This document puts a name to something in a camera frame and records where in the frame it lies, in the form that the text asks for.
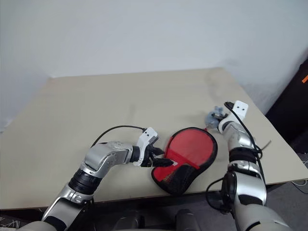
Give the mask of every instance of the orange label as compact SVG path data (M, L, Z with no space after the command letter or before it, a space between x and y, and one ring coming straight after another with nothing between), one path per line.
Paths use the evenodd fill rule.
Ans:
M307 80L308 80L308 75L307 75L305 78L302 79L302 82L303 82L303 83L306 83Z

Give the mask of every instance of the white wall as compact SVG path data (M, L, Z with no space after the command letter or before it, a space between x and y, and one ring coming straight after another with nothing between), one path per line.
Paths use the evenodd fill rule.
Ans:
M49 77L214 66L265 113L308 48L306 0L1 0L0 8L2 127Z

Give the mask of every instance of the black mesh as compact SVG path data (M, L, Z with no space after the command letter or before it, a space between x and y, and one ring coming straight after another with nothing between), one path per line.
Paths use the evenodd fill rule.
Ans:
M161 187L173 195L181 195L191 184L196 169L190 165L182 165L176 171L166 176L160 183Z

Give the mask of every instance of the paddle cover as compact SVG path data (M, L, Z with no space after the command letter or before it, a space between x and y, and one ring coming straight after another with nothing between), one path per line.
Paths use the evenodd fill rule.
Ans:
M192 181L214 162L217 142L207 131L200 128L184 128L176 132L166 147L165 158L178 164L155 167L153 180L172 195L183 194Z

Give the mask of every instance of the beige table surface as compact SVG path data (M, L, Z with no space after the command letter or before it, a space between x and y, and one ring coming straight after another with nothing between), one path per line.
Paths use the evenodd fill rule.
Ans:
M171 134L185 127L204 128L215 105L241 100L249 104L245 124L264 151L267 184L308 178L294 151L252 100L222 68L61 77L48 83L1 138L0 207L48 206L78 169L97 136L117 125L153 127L164 148ZM213 165L195 179L187 193L205 191L227 170L226 141L215 130L218 155ZM102 141L135 143L140 131L121 128ZM167 195L151 178L152 168L115 166L102 180L96 201Z

